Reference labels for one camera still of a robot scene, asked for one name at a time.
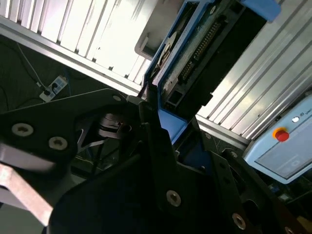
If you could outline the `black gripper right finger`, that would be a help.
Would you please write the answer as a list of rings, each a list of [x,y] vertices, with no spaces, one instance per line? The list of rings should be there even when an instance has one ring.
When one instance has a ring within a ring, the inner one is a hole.
[[[299,234],[301,224],[269,190],[259,175],[233,151],[224,150],[221,155],[209,152],[208,140],[200,130],[196,118],[190,126],[201,140],[201,146],[212,173],[214,204],[217,211],[213,223],[221,234]]]

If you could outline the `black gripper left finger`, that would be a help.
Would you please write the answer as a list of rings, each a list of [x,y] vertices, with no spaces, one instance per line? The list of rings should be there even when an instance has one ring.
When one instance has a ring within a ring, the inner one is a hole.
[[[118,165],[141,156],[152,165],[177,164],[160,124],[154,86],[145,97],[103,89],[0,116],[0,184],[34,215],[52,215],[74,186],[76,154],[109,138],[121,141]]]

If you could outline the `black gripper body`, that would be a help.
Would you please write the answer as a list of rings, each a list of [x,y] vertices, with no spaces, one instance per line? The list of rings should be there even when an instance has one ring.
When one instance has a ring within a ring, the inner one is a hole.
[[[55,206],[50,234],[219,234],[207,154],[177,164],[141,156],[67,192]]]

